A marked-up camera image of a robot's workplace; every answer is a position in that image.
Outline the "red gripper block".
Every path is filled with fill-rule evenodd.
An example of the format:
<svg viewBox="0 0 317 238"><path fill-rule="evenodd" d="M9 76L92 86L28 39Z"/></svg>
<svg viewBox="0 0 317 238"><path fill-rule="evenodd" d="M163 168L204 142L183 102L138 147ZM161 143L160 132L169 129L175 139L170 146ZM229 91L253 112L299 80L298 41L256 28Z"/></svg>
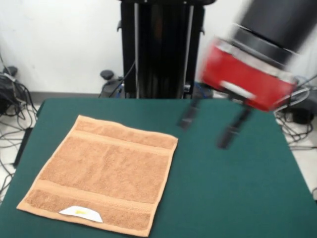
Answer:
<svg viewBox="0 0 317 238"><path fill-rule="evenodd" d="M240 97L243 106L232 122L221 132L216 145L227 149L252 114L253 108L273 111L293 92L294 76L218 38L206 55L202 82L213 89ZM187 130L196 117L202 99L194 98L183 112L178 126Z"/></svg>

